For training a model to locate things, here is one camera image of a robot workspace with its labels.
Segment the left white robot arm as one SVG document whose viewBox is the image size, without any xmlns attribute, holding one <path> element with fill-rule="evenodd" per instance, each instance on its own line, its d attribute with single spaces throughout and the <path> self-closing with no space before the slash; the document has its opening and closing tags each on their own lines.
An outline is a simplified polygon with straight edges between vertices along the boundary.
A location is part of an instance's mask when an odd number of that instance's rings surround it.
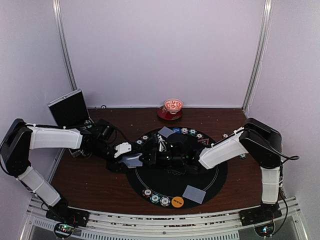
<svg viewBox="0 0 320 240">
<path fill-rule="evenodd" d="M 139 153 L 140 147 L 128 139 L 111 145 L 109 137 L 115 130 L 115 126 L 102 119 L 96 123 L 55 126 L 16 118 L 0 144 L 0 164 L 7 175 L 52 209 L 55 217 L 67 222 L 72 218 L 72 211 L 66 198 L 36 169 L 33 159 L 40 161 L 53 149 L 74 149 L 120 165 L 122 157 Z"/>
</svg>

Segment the orange black chips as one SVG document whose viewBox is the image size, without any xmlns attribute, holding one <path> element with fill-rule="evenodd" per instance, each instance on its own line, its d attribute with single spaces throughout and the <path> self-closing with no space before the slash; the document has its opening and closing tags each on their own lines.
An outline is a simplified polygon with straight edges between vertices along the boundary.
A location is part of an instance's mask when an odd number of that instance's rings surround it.
<svg viewBox="0 0 320 240">
<path fill-rule="evenodd" d="M 198 133 L 198 134 L 196 135 L 196 137 L 197 137 L 198 140 L 200 140 L 200 139 L 203 138 L 203 135 L 202 135 L 201 133 Z"/>
<path fill-rule="evenodd" d="M 145 197 L 145 198 L 150 198 L 152 195 L 153 195 L 153 191 L 149 188 L 146 188 L 142 191 L 142 195 Z"/>
<path fill-rule="evenodd" d="M 149 139 L 149 137 L 147 135 L 143 135 L 142 138 L 141 138 L 143 141 L 146 141 Z"/>
</svg>

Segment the blue small blind button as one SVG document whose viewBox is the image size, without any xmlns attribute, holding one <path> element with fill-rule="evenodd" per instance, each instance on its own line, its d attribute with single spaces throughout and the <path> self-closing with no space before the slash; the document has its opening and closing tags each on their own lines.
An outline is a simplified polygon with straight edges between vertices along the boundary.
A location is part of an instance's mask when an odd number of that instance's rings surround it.
<svg viewBox="0 0 320 240">
<path fill-rule="evenodd" d="M 178 133 L 178 134 L 180 134 L 182 131 L 181 131 L 181 128 L 179 128 L 179 127 L 174 127 L 173 129 L 172 129 L 175 133 Z"/>
</svg>

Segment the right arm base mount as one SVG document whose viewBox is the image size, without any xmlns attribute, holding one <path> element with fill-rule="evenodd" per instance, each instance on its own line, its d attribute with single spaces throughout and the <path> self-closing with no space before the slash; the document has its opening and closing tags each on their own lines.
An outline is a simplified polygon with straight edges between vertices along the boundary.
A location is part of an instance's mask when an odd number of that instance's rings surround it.
<svg viewBox="0 0 320 240">
<path fill-rule="evenodd" d="M 241 210 L 239 212 L 242 226 L 254 225 L 254 231 L 259 237 L 271 237 L 276 231 L 274 220 L 282 216 L 281 210 L 272 211 L 261 207 Z"/>
</svg>

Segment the single grey playing card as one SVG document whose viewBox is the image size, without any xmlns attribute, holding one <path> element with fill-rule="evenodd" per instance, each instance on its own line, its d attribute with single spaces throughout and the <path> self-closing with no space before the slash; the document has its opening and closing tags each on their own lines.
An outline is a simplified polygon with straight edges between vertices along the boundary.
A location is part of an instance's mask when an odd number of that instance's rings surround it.
<svg viewBox="0 0 320 240">
<path fill-rule="evenodd" d="M 159 133 L 161 136 L 163 136 L 163 137 L 165 137 L 165 138 L 168 138 L 170 135 L 174 134 L 175 132 L 174 132 L 172 129 L 164 126 L 164 127 L 162 127 L 162 128 L 158 131 L 158 133 Z"/>
</svg>

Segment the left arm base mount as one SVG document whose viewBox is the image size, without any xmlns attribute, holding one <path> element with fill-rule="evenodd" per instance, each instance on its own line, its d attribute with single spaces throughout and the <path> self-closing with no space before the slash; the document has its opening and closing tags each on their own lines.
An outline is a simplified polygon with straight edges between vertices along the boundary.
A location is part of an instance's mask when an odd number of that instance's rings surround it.
<svg viewBox="0 0 320 240">
<path fill-rule="evenodd" d="M 85 210 L 79 210 L 75 208 L 67 208 L 66 216 L 54 212 L 53 209 L 46 211 L 46 218 L 55 220 L 57 223 L 53 227 L 53 233 L 58 239 L 69 238 L 76 228 L 86 227 L 90 213 Z"/>
</svg>

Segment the right aluminium frame post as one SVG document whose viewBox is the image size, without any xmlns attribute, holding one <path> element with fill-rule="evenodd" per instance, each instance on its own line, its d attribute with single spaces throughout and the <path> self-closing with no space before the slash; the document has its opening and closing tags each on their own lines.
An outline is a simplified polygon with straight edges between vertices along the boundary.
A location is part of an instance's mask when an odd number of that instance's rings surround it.
<svg viewBox="0 0 320 240">
<path fill-rule="evenodd" d="M 274 5 L 273 0 L 264 1 L 264 9 L 263 9 L 262 21 L 260 26 L 260 34 L 259 34 L 254 61 L 253 61 L 253 67 L 252 67 L 248 87 L 247 87 L 246 94 L 245 94 L 244 101 L 241 108 L 246 115 L 249 113 L 250 106 L 252 104 L 252 101 L 256 92 L 256 88 L 258 85 L 258 81 L 259 81 L 259 77 L 262 69 L 262 60 L 263 60 L 265 50 L 267 48 L 270 26 L 272 21 L 273 5 Z"/>
</svg>

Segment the grey playing card deck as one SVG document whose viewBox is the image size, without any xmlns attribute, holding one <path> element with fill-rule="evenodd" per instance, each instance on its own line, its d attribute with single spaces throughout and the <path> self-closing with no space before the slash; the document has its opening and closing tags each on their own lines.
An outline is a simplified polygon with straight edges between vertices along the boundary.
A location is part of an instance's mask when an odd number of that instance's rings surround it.
<svg viewBox="0 0 320 240">
<path fill-rule="evenodd" d="M 143 162 L 140 160 L 141 153 L 123 156 L 120 163 L 124 163 L 129 169 L 142 167 Z"/>
</svg>

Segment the orange big blind button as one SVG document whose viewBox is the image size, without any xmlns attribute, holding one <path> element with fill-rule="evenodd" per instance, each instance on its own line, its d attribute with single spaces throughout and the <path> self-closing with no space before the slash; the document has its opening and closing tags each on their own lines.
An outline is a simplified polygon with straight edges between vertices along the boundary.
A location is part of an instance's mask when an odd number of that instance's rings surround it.
<svg viewBox="0 0 320 240">
<path fill-rule="evenodd" d="M 181 208 L 184 205 L 184 199 L 180 196 L 175 196 L 172 198 L 171 204 L 174 208 Z"/>
</svg>

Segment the dark red saucer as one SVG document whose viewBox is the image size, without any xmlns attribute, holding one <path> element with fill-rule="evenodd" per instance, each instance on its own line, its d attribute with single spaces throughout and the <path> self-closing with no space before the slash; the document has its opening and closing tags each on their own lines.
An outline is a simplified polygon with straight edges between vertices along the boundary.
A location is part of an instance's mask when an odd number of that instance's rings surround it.
<svg viewBox="0 0 320 240">
<path fill-rule="evenodd" d="M 183 111 L 180 110 L 179 112 L 170 113 L 163 105 L 157 109 L 157 115 L 163 120 L 174 121 L 183 116 Z"/>
</svg>

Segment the red black triangle marker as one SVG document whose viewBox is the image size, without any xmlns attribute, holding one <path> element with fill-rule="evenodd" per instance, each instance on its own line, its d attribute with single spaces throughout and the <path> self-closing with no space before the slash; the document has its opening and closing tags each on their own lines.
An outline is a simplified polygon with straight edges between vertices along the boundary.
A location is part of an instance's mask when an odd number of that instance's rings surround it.
<svg viewBox="0 0 320 240">
<path fill-rule="evenodd" d="M 203 144 L 205 146 L 208 146 L 210 144 L 210 139 L 209 138 L 202 138 L 202 139 L 199 139 L 198 142 L 200 144 Z"/>
</svg>

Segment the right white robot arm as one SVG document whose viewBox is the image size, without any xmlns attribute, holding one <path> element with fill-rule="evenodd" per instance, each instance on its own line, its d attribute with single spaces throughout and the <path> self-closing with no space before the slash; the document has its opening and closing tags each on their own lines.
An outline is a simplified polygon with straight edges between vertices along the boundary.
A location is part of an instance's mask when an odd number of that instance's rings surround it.
<svg viewBox="0 0 320 240">
<path fill-rule="evenodd" d="M 153 140 L 142 146 L 139 160 L 148 167 L 173 168 L 194 175 L 237 156 L 251 155 L 262 173 L 261 205 L 256 210 L 261 221 L 268 220 L 278 209 L 283 164 L 300 158 L 283 154 L 281 134 L 254 118 L 248 118 L 242 127 L 212 145 L 204 145 L 183 133 L 167 136 L 164 151 L 159 151 L 159 145 L 159 140 Z"/>
</svg>

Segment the black round poker mat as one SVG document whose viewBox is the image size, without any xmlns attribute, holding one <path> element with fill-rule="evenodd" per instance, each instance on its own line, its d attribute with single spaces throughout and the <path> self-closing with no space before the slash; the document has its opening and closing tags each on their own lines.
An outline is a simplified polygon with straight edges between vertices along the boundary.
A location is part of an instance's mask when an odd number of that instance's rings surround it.
<svg viewBox="0 0 320 240">
<path fill-rule="evenodd" d="M 169 197 L 170 205 L 164 207 L 168 209 L 189 209 L 201 205 L 183 197 L 187 185 L 206 191 L 202 204 L 208 202 L 223 188 L 227 175 L 228 164 L 226 162 L 200 174 L 182 173 L 172 169 L 156 169 L 146 166 L 132 168 L 126 173 L 127 180 L 133 190 L 146 201 L 151 203 L 150 198 L 144 197 L 142 194 L 145 189 L 151 189 L 152 194 L 157 194 L 160 198 Z M 181 208 L 172 206 L 171 200 L 174 197 L 183 198 L 184 205 Z M 160 202 L 154 205 L 163 207 Z"/>
</svg>

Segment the green chips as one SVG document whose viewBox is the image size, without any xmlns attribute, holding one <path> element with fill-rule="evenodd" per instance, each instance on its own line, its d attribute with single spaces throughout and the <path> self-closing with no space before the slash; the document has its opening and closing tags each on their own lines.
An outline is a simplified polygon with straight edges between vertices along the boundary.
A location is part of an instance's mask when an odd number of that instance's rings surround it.
<svg viewBox="0 0 320 240">
<path fill-rule="evenodd" d="M 197 131 L 195 129 L 190 129 L 188 133 L 192 136 L 195 136 L 197 134 Z"/>
<path fill-rule="evenodd" d="M 159 203 L 161 198 L 158 194 L 152 194 L 149 199 L 150 199 L 151 203 L 157 204 L 157 203 Z"/>
<path fill-rule="evenodd" d="M 139 144 L 139 145 L 142 145 L 143 141 L 139 139 L 139 140 L 136 141 L 136 143 Z"/>
</svg>

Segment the front aluminium rail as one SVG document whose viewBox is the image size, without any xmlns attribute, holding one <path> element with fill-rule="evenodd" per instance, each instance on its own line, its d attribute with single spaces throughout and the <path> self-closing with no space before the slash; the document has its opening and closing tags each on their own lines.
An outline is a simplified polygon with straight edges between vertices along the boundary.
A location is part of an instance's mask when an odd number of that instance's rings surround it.
<svg viewBox="0 0 320 240">
<path fill-rule="evenodd" d="M 273 240 L 309 240 L 302 213 L 293 201 L 281 204 L 283 216 L 244 226 L 237 211 L 187 215 L 130 215 L 91 211 L 75 240 L 262 240 L 258 231 L 274 224 Z"/>
</svg>

